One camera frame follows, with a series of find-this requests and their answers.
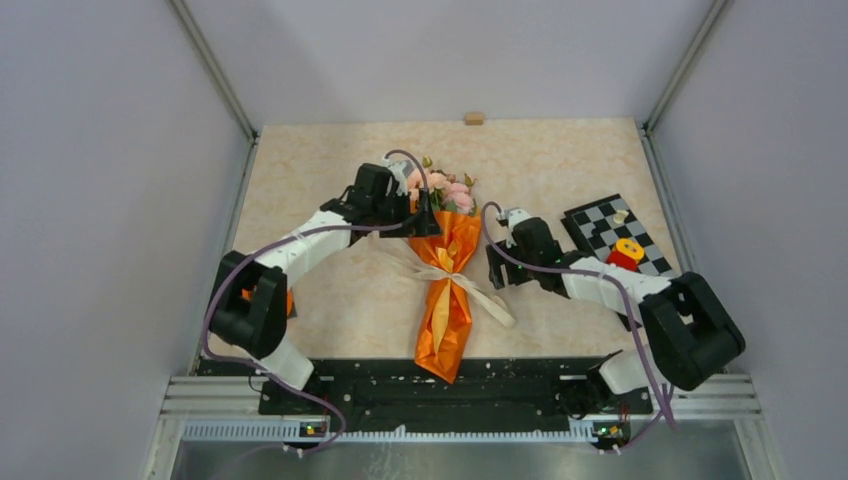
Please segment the pink brown rose stem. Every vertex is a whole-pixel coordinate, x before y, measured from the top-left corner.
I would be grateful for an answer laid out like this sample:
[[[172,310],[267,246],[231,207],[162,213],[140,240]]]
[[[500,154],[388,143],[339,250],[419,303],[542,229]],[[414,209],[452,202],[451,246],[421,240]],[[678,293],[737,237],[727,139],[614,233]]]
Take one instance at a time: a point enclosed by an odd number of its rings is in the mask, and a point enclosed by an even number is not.
[[[436,191],[443,192],[450,185],[450,181],[444,173],[432,170],[433,161],[429,156],[425,155],[422,158],[421,165],[423,173],[417,167],[414,167],[406,179],[407,189],[412,202],[416,202],[419,199],[420,190],[425,186],[428,187],[430,193],[435,193]]]

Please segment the cream printed ribbon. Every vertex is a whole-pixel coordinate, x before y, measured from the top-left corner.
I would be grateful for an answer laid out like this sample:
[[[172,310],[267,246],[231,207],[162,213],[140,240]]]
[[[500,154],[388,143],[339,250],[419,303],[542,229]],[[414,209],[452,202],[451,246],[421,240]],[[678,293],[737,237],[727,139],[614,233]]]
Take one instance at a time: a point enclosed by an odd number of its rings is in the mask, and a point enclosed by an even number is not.
[[[368,244],[395,265],[402,276],[419,281],[451,280],[504,328],[513,328],[517,324],[506,303],[493,290],[478,285],[461,273],[446,272],[426,264],[405,242],[389,239],[383,243],[376,237],[369,237]]]

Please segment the orange yellow wrapping paper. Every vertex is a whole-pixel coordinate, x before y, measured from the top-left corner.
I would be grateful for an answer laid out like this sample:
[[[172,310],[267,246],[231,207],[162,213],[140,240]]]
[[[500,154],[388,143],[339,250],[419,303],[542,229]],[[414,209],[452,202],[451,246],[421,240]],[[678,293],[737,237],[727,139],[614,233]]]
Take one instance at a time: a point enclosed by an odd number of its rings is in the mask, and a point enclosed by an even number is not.
[[[408,241],[426,264],[462,273],[476,252],[482,230],[479,216],[437,211],[442,233]],[[473,317],[468,295],[451,280],[427,281],[424,312],[415,345],[416,365],[449,384],[457,378]]]

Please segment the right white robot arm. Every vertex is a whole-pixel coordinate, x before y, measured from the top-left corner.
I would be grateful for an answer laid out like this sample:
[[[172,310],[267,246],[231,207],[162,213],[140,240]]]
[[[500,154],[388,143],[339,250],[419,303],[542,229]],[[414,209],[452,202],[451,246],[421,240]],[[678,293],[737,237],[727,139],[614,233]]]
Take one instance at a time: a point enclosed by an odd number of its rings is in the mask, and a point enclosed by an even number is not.
[[[581,251],[565,252],[548,224],[522,209],[496,220],[508,234],[486,247],[495,288],[535,281],[636,325],[634,349],[612,353],[591,368],[586,397],[594,409],[612,412],[628,392],[662,383],[693,391],[746,350],[743,334],[701,275],[652,276]]]

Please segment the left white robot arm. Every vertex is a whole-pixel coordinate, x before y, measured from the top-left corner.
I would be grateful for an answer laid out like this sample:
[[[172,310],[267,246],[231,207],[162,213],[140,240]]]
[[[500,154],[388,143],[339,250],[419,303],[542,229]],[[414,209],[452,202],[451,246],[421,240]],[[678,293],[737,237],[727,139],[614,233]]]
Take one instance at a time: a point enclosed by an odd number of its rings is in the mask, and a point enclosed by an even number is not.
[[[363,164],[341,196],[291,233],[250,254],[231,251],[222,258],[204,318],[207,331],[283,384],[283,401],[295,412],[314,410],[321,388],[310,379],[313,363],[286,336],[290,288],[372,232],[384,238],[440,235],[428,186],[407,184],[412,172],[422,171],[416,160]]]

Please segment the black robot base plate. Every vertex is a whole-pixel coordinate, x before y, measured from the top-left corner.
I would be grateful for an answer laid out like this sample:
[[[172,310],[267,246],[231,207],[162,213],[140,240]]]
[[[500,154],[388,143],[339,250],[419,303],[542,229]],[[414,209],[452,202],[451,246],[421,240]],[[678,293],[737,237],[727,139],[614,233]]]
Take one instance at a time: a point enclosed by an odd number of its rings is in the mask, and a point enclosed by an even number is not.
[[[588,415],[652,415],[647,388],[616,397],[586,379],[597,357],[467,359],[449,384],[411,360],[316,359],[297,396],[267,381],[262,415],[331,415],[349,433],[564,433]]]

